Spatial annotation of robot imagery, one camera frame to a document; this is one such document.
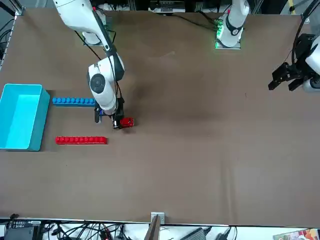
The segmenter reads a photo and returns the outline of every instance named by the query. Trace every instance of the blue block row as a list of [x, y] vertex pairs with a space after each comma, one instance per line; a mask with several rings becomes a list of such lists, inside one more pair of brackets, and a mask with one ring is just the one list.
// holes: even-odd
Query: blue block row
[[83, 97], [53, 97], [52, 103], [61, 107], [95, 107], [94, 98]]

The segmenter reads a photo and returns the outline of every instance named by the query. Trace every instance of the cable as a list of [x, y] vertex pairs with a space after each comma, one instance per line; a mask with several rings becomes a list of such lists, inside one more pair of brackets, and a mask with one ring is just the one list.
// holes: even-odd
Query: cable
[[111, 66], [111, 70], [112, 70], [112, 75], [113, 75], [113, 82], [114, 82], [114, 90], [115, 90], [115, 112], [117, 111], [118, 109], [118, 100], [117, 100], [117, 95], [118, 95], [118, 82], [116, 81], [116, 75], [115, 75], [115, 72], [114, 72], [114, 67], [112, 66], [112, 63], [111, 63], [111, 59], [110, 57], [108, 56], [108, 59], [109, 59], [109, 62], [110, 62], [110, 66]]
[[207, 236], [208, 233], [211, 231], [211, 229], [212, 229], [212, 226], [209, 226], [207, 229], [203, 230], [204, 235]]
[[225, 13], [227, 11], [228, 8], [230, 8], [232, 6], [232, 3], [229, 4], [229, 6], [223, 11], [223, 13]]
[[96, 54], [96, 52], [86, 43], [85, 40], [82, 39], [82, 37], [79, 35], [79, 33], [77, 33], [77, 31], [74, 31], [75, 34], [77, 34], [77, 36], [81, 39], [81, 41], [91, 50], [91, 52], [93, 52], [94, 55], [96, 55], [96, 57], [101, 60], [101, 58], [98, 56], [98, 54]]
[[204, 25], [204, 24], [200, 24], [200, 23], [197, 23], [197, 22], [191, 21], [191, 20], [189, 20], [189, 19], [187, 19], [187, 18], [185, 18], [185, 17], [183, 17], [183, 16], [175, 15], [174, 13], [173, 13], [173, 14], [171, 14], [171, 15], [168, 15], [168, 16], [177, 17], [177, 18], [180, 18], [180, 19], [186, 20], [187, 22], [189, 22], [189, 23], [191, 23], [191, 24], [194, 24], [194, 25], [197, 25], [197, 26], [199, 26], [199, 27], [202, 27], [202, 28], [205, 28], [205, 29], [208, 29], [208, 30], [212, 30], [212, 31], [214, 31], [214, 29], [213, 29], [213, 28], [211, 28], [211, 27], [210, 27], [210, 26], [208, 26], [208, 25]]
[[289, 51], [288, 56], [286, 56], [284, 62], [287, 61], [287, 59], [288, 59], [288, 57], [290, 56], [290, 53], [291, 53], [291, 52], [292, 52], [292, 49]]
[[320, 2], [312, 9], [312, 11], [309, 13], [309, 16], [314, 12], [314, 10], [319, 6]]
[[0, 32], [13, 20], [14, 20], [14, 18], [12, 18], [9, 21], [7, 21], [6, 24], [2, 28], [0, 28]]
[[297, 41], [298, 41], [298, 37], [300, 35], [300, 31], [306, 21], [306, 19], [314, 12], [314, 10], [318, 7], [319, 3], [316, 5], [316, 3], [318, 2], [318, 0], [313, 0], [310, 5], [306, 8], [306, 10], [303, 12], [302, 14], [302, 19], [301, 19], [301, 23], [298, 27], [298, 30], [295, 34], [294, 37], [294, 41], [293, 41], [293, 45], [292, 45], [292, 52], [291, 52], [291, 62], [292, 64], [295, 64], [295, 50], [297, 47]]
[[6, 36], [8, 33], [10, 33], [11, 30], [6, 30], [4, 31], [1, 35], [0, 35], [0, 41], [4, 38], [4, 36]]
[[217, 18], [211, 18], [209, 17], [207, 14], [205, 14], [203, 11], [198, 11], [197, 13], [200, 13], [202, 16], [204, 16], [208, 21], [209, 23], [211, 24], [215, 24], [215, 20], [217, 20]]
[[113, 225], [110, 225], [109, 227], [102, 228], [102, 229], [99, 230], [99, 231], [97, 230], [97, 232], [96, 232], [95, 234], [93, 234], [92, 236], [90, 236], [87, 240], [92, 239], [96, 234], [99, 234], [100, 232], [102, 232], [102, 231], [104, 231], [104, 230], [106, 230], [106, 229], [108, 229], [108, 228], [110, 228], [110, 227], [113, 227], [113, 226], [115, 226], [115, 229], [112, 230], [112, 231], [109, 230], [109, 233], [113, 233], [114, 231], [117, 231], [118, 228], [119, 228], [119, 225], [118, 225], [118, 224], [113, 224]]
[[237, 229], [237, 226], [234, 226], [234, 228], [235, 228], [235, 235], [233, 240], [236, 240], [238, 236], [238, 229]]

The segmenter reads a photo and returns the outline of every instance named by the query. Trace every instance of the table surface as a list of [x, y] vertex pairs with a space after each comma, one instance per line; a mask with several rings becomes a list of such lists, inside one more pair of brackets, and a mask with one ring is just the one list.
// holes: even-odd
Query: table surface
[[[136, 126], [113, 130], [94, 123], [92, 108], [50, 105], [40, 152], [0, 152], [0, 215], [148, 222], [165, 212], [175, 224], [319, 226], [319, 95], [268, 91], [300, 18], [250, 15], [242, 50], [215, 50], [213, 32], [178, 17], [112, 16]], [[35, 83], [52, 97], [90, 97], [95, 62], [55, 9], [27, 9], [0, 89]], [[109, 145], [57, 146], [61, 135]]]

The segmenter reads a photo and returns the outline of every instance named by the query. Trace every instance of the box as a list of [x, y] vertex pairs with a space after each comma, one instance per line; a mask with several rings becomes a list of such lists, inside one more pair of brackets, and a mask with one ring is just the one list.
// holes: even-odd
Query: box
[[49, 102], [40, 84], [6, 84], [0, 99], [0, 149], [39, 151]]

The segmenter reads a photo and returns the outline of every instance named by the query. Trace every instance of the red lego brick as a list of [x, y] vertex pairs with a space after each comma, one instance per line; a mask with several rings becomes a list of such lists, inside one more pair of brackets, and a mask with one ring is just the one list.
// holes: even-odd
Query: red lego brick
[[104, 136], [57, 136], [57, 145], [106, 145], [108, 139]]

